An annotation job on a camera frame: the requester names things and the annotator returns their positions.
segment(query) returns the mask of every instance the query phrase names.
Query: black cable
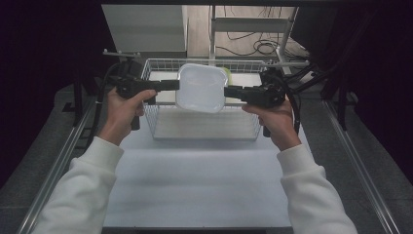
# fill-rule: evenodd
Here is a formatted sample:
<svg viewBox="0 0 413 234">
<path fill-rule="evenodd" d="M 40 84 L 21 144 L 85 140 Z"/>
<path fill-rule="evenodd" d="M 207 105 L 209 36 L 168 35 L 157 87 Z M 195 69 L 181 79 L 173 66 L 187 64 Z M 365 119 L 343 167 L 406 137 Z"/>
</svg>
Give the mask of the black cable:
<svg viewBox="0 0 413 234">
<path fill-rule="evenodd" d="M 298 96 L 298 111 L 301 111 L 301 95 L 300 94 L 296 94 Z"/>
<path fill-rule="evenodd" d="M 230 11 L 233 14 L 233 16 L 235 16 L 235 13 L 232 11 L 232 6 L 230 7 Z"/>
<path fill-rule="evenodd" d="M 230 37 L 229 32 L 227 32 L 227 37 L 228 37 L 228 39 L 235 41 L 235 40 L 239 40 L 239 39 L 243 39 L 243 38 L 245 38 L 245 37 L 251 36 L 251 35 L 253 35 L 253 34 L 255 34 L 255 33 L 256 33 L 256 32 L 251 32 L 251 33 L 248 33 L 247 35 L 244 35 L 244 36 L 241 36 L 241 37 L 232 38 L 232 37 Z"/>
<path fill-rule="evenodd" d="M 303 79 L 303 77 L 311 72 L 312 70 L 314 70 L 316 68 L 316 65 L 314 63 L 310 63 L 308 66 L 302 68 L 301 70 L 299 70 L 297 73 L 293 74 L 293 75 L 288 75 L 288 76 L 284 76 L 285 78 L 285 82 L 288 84 L 297 82 L 301 79 Z"/>
<path fill-rule="evenodd" d="M 265 12 L 267 11 L 266 9 L 267 7 L 264 7 L 264 9 L 258 14 L 258 18 L 259 16 L 261 16 L 262 13 L 264 13 L 263 16 L 265 17 Z"/>
<path fill-rule="evenodd" d="M 270 7 L 270 11 L 268 11 L 267 18 L 269 18 L 269 17 L 270 17 L 270 14 L 271 14 L 271 9 L 273 9 L 273 7 Z"/>
<path fill-rule="evenodd" d="M 119 67 L 120 63 L 115 63 L 113 65 L 111 65 L 109 67 L 109 69 L 107 69 L 106 74 L 103 78 L 102 83 L 100 84 L 100 88 L 99 88 L 99 93 L 97 94 L 97 99 L 96 99 L 96 108 L 94 110 L 94 122 L 92 123 L 92 128 L 91 128 L 91 132 L 89 134 L 88 137 L 88 142 L 86 143 L 86 148 L 89 148 L 89 146 L 91 145 L 92 141 L 94 140 L 94 136 L 96 135 L 97 132 L 97 125 L 99 123 L 99 119 L 100 119 L 100 112 L 102 109 L 102 105 L 103 105 L 103 97 L 104 97 L 104 90 L 106 87 L 106 83 L 107 83 L 107 79 L 109 77 L 109 75 Z"/>
<path fill-rule="evenodd" d="M 266 39 L 259 39 L 256 42 L 254 42 L 252 46 L 257 52 L 259 52 L 261 55 L 264 55 L 264 56 L 270 56 L 276 51 L 276 48 L 274 48 L 274 45 L 271 43 L 271 41 L 268 41 Z M 271 52 L 262 52 L 259 50 L 261 47 L 265 47 L 265 46 L 270 47 L 272 49 Z"/>
<path fill-rule="evenodd" d="M 294 130 L 298 134 L 300 131 L 300 124 L 301 124 L 301 117 L 300 117 L 300 110 L 301 110 L 301 98 L 300 98 L 300 105 L 297 105 L 297 101 L 295 100 L 295 96 L 292 93 L 292 90 L 289 89 L 288 85 L 283 79 L 279 79 L 281 81 L 281 85 L 285 90 L 285 94 L 291 103 L 292 112 L 294 115 Z"/>
</svg>

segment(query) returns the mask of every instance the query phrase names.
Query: wire basket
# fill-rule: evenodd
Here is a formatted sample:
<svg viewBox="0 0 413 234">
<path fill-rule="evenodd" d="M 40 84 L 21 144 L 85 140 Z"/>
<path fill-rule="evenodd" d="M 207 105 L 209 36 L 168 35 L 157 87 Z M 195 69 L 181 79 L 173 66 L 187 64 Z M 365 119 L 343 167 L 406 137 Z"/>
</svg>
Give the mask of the wire basket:
<svg viewBox="0 0 413 234">
<path fill-rule="evenodd" d="M 186 63 L 226 67 L 231 71 L 233 85 L 242 86 L 260 85 L 258 73 L 265 69 L 262 60 L 151 58 L 145 63 L 141 79 L 176 79 L 179 68 Z M 169 91 L 160 92 L 156 104 L 144 108 L 154 139 L 256 140 L 260 132 L 258 117 L 242 111 L 242 104 L 227 98 L 218 113 L 190 111 L 176 107 L 174 92 Z"/>
</svg>

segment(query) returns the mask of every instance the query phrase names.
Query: dark background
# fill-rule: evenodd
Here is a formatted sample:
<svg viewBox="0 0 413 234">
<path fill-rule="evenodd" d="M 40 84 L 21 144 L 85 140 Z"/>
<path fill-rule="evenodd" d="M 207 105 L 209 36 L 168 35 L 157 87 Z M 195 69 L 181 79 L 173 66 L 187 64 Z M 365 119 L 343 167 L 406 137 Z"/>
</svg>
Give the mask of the dark background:
<svg viewBox="0 0 413 234">
<path fill-rule="evenodd" d="M 0 4 L 0 186 L 42 129 L 53 109 L 55 93 L 72 84 L 76 76 L 84 80 L 101 77 L 113 62 L 101 55 L 102 49 L 115 48 L 100 4 L 85 2 Z M 410 1 L 381 6 L 345 71 L 351 91 L 359 98 L 357 114 L 410 181 L 412 12 Z M 315 41 L 324 38 L 325 49 L 332 51 L 333 57 L 339 42 L 348 40 L 348 30 L 354 28 L 358 14 L 354 10 L 339 16 L 314 20 L 313 30 L 308 32 L 319 35 Z M 327 37 L 315 31 L 322 21 L 331 29 Z M 327 61 L 319 60 L 325 66 Z"/>
<path fill-rule="evenodd" d="M 102 55 L 115 46 L 100 4 L 61 2 L 0 4 L 0 186 L 47 121 L 55 93 L 76 76 L 102 77 L 113 62 Z"/>
</svg>

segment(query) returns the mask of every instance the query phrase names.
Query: metal wire rack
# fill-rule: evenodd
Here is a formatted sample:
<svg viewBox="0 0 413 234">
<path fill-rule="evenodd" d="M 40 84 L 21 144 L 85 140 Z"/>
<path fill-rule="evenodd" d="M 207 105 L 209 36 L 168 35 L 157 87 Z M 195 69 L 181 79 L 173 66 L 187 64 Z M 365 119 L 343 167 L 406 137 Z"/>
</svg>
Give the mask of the metal wire rack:
<svg viewBox="0 0 413 234">
<path fill-rule="evenodd" d="M 262 60 L 221 60 L 221 59 L 176 59 L 151 58 L 143 68 L 141 79 L 152 80 L 152 74 L 177 72 L 186 63 L 215 65 L 231 71 L 237 76 L 255 75 L 265 69 Z M 174 102 L 157 102 L 145 105 L 146 119 L 155 139 L 230 139 L 256 140 L 260 132 L 258 117 L 241 110 L 240 103 L 228 102 L 218 113 L 208 114 L 188 111 L 175 106 Z"/>
</svg>

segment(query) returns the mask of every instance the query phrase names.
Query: white sleeve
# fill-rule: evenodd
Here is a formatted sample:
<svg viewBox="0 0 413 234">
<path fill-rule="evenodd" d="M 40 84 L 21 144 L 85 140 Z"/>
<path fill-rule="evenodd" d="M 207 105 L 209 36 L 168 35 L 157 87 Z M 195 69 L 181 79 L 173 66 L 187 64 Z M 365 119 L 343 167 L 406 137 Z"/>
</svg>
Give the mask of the white sleeve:
<svg viewBox="0 0 413 234">
<path fill-rule="evenodd" d="M 60 179 L 33 233 L 101 233 L 115 169 L 123 150 L 95 137 Z"/>
<path fill-rule="evenodd" d="M 295 234 L 357 233 L 337 191 L 325 178 L 324 167 L 315 163 L 304 145 L 287 149 L 278 158 Z"/>
</svg>

